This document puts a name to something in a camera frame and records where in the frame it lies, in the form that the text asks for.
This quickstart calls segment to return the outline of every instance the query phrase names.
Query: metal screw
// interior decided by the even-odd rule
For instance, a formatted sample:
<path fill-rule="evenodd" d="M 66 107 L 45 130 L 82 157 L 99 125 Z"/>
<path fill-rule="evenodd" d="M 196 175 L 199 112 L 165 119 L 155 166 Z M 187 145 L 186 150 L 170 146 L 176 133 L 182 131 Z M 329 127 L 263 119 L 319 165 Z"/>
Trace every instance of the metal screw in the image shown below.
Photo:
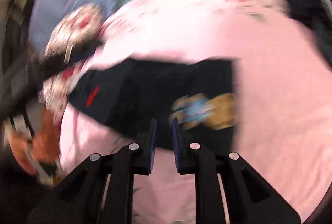
<path fill-rule="evenodd" d="M 228 156 L 229 156 L 230 159 L 233 159 L 233 160 L 237 160 L 240 157 L 239 154 L 235 153 L 235 152 L 229 153 Z"/>
<path fill-rule="evenodd" d="M 191 144 L 190 144 L 190 148 L 191 148 L 191 149 L 194 149 L 194 150 L 197 150 L 197 149 L 200 148 L 200 144 L 198 144 L 198 143 L 191 143 Z"/>
<path fill-rule="evenodd" d="M 100 155 L 98 153 L 93 153 L 90 155 L 90 160 L 96 161 L 98 159 L 100 159 Z"/>
<path fill-rule="evenodd" d="M 129 145 L 129 149 L 130 150 L 137 150 L 137 149 L 139 149 L 139 145 L 136 144 L 136 143 L 132 143 L 132 144 Z"/>

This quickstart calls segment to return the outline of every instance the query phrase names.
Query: pink cloth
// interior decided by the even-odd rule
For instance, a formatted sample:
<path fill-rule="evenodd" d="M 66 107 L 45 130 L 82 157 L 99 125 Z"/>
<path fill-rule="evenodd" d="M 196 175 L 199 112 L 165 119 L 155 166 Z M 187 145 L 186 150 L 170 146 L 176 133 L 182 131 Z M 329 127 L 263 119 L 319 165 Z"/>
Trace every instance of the pink cloth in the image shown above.
<path fill-rule="evenodd" d="M 286 10 L 284 0 L 133 0 L 104 23 L 105 46 L 82 70 L 128 56 L 190 63 L 238 58 L 234 151 L 304 221 L 332 178 L 332 74 L 311 31 Z M 91 153 L 128 143 L 118 137 L 68 105 L 61 164 L 70 172 Z M 194 177 L 176 173 L 173 152 L 157 149 L 152 175 L 136 176 L 134 186 L 138 223 L 195 223 Z"/>

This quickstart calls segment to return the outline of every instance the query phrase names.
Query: pink bedsheet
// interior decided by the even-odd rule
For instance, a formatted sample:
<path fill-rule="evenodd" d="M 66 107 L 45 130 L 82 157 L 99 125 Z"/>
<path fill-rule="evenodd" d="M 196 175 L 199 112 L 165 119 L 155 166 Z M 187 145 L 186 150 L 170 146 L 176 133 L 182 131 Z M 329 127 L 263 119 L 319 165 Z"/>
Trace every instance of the pink bedsheet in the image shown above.
<path fill-rule="evenodd" d="M 332 179 L 332 74 L 313 34 L 286 10 L 284 0 L 133 0 L 105 22 L 105 46 L 83 71 L 128 56 L 237 58 L 233 149 L 304 221 Z M 60 162 L 70 172 L 93 152 L 129 143 L 119 137 L 68 105 Z M 176 173 L 173 152 L 157 149 L 152 175 L 136 176 L 134 187 L 136 223 L 195 223 L 194 177 Z"/>

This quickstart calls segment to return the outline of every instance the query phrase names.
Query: red logo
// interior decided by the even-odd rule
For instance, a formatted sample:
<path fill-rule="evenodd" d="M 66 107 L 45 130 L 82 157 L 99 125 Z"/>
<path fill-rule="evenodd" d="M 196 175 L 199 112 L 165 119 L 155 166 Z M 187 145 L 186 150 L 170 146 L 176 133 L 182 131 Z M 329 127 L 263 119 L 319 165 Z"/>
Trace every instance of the red logo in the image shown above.
<path fill-rule="evenodd" d="M 96 86 L 96 88 L 92 91 L 92 93 L 89 95 L 88 99 L 86 100 L 85 108 L 90 107 L 98 91 L 99 91 L 99 86 Z"/>

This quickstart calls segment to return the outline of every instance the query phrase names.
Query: red and white patterned cloth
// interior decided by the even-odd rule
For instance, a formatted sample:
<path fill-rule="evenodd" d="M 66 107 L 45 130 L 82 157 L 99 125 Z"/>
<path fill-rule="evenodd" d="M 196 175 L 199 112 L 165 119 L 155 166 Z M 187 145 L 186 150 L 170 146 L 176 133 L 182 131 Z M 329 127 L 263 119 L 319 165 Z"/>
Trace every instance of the red and white patterned cloth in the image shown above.
<path fill-rule="evenodd" d="M 44 58 L 65 53 L 68 46 L 76 46 L 97 37 L 102 25 L 101 8 L 84 5 L 67 15 L 53 30 Z M 74 78 L 79 75 L 85 60 L 76 62 L 66 70 L 43 83 L 40 100 L 54 113 L 54 122 L 60 125 L 67 105 L 67 93 Z"/>

